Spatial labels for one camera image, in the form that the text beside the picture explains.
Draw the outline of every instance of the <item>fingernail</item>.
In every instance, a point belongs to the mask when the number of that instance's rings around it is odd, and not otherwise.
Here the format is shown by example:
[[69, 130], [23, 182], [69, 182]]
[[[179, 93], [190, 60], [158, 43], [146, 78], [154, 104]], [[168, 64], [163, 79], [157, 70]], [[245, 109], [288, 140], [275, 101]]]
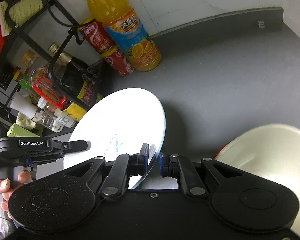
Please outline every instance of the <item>fingernail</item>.
[[7, 192], [5, 192], [5, 193], [2, 193], [2, 197], [3, 197], [3, 199], [4, 200], [9, 200], [9, 198], [10, 198], [10, 194], [9, 193], [7, 193]]
[[0, 187], [5, 188], [7, 186], [7, 183], [8, 183], [8, 179], [5, 179], [5, 180], [1, 181]]
[[18, 175], [18, 181], [20, 183], [27, 183], [27, 176], [26, 173], [23, 171]]
[[7, 204], [7, 202], [2, 201], [2, 202], [1, 202], [1, 208], [2, 208], [4, 211], [8, 211], [8, 204]]

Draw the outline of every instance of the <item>red can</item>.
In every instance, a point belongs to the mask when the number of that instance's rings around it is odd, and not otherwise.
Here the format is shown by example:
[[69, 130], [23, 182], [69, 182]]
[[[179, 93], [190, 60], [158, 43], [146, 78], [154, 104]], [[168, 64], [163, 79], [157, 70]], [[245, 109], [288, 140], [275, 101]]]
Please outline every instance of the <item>red can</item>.
[[[82, 24], [88, 23], [92, 20], [93, 17], [89, 17], [85, 19]], [[101, 22], [95, 20], [93, 23], [79, 28], [79, 30], [91, 46], [100, 54], [106, 52], [115, 45], [109, 34], [102, 27]]]
[[117, 45], [101, 54], [101, 57], [103, 57], [109, 66], [116, 70], [121, 77], [126, 77], [134, 71], [134, 67]]

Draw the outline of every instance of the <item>shelf rack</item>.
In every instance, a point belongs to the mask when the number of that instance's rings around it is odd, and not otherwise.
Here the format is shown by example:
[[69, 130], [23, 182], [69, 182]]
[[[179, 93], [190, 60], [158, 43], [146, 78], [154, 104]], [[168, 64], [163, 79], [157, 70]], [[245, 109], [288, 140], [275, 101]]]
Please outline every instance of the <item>shelf rack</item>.
[[[100, 75], [98, 75], [98, 78], [96, 80], [95, 90], [92, 95], [91, 104], [87, 105], [83, 101], [79, 100], [71, 91], [66, 90], [59, 82], [58, 79], [55, 77], [53, 73], [53, 67], [60, 56], [61, 52], [64, 50], [68, 42], [71, 40], [71, 38], [75, 35], [76, 29], [72, 28], [68, 31], [68, 36], [64, 40], [64, 42], [61, 44], [59, 50], [54, 55], [54, 57], [50, 56], [49, 53], [47, 53], [38, 43], [36, 43], [26, 32], [25, 29], [40, 15], [42, 15], [45, 11], [47, 11], [50, 7], [55, 5], [58, 10], [73, 24], [78, 25], [79, 23], [68, 13], [68, 11], [57, 1], [57, 0], [42, 0], [42, 9], [38, 11], [36, 14], [34, 14], [29, 20], [27, 20], [23, 25], [18, 26], [10, 17], [9, 11], [10, 8], [15, 5], [16, 3], [20, 2], [21, 0], [3, 0], [8, 3], [8, 7], [5, 11], [5, 19], [7, 21], [7, 24], [11, 28], [10, 34], [7, 36], [6, 42], [4, 44], [4, 47], [2, 48], [2, 51], [0, 53], [0, 77], [4, 73], [4, 65], [6, 63], [6, 57], [10, 50], [10, 48], [13, 46], [13, 43], [17, 39], [17, 37], [21, 38], [24, 42], [26, 42], [37, 54], [39, 54], [41, 57], [43, 57], [47, 62], [49, 62], [49, 73], [48, 77], [52, 81], [54, 87], [58, 89], [58, 92], [60, 94], [63, 94], [66, 96], [67, 99], [72, 100], [74, 103], [88, 111], [96, 102], [99, 84], [100, 84]], [[17, 84], [15, 88], [13, 89], [11, 95], [6, 95], [2, 91], [5, 96], [7, 96], [7, 102], [6, 104], [3, 104], [0, 102], [0, 117], [3, 119], [9, 121], [10, 123], [14, 123], [16, 118], [11, 114], [11, 108], [7, 107], [10, 100], [12, 99], [13, 95], [20, 90], [20, 85]]]

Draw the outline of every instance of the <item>metal screw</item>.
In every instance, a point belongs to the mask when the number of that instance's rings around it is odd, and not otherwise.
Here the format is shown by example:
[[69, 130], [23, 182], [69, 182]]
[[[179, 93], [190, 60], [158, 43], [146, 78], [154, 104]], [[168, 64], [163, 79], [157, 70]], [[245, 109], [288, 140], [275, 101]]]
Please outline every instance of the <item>metal screw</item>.
[[150, 193], [150, 195], [149, 195], [151, 198], [157, 198], [157, 197], [159, 197], [159, 194], [158, 193], [155, 193], [155, 192], [153, 192], [153, 193]]
[[105, 187], [102, 190], [102, 193], [106, 196], [111, 196], [118, 193], [118, 189], [116, 187]]
[[202, 187], [193, 187], [191, 190], [189, 190], [192, 195], [198, 196], [203, 195], [206, 193], [206, 190]]

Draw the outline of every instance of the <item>white bottle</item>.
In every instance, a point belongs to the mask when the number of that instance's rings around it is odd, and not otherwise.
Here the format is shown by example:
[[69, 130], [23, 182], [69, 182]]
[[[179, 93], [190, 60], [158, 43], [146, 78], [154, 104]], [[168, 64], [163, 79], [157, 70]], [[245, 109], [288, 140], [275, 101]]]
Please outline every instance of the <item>white bottle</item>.
[[23, 113], [32, 121], [42, 124], [44, 127], [52, 130], [53, 132], [60, 132], [63, 129], [63, 125], [61, 123], [53, 120], [53, 118], [43, 110], [40, 111], [36, 106], [29, 103], [19, 93], [16, 93], [13, 97], [10, 107]]
[[44, 97], [41, 97], [38, 101], [38, 107], [43, 109], [54, 120], [63, 124], [65, 127], [71, 128], [75, 124], [75, 119], [69, 117], [60, 109], [50, 104]]

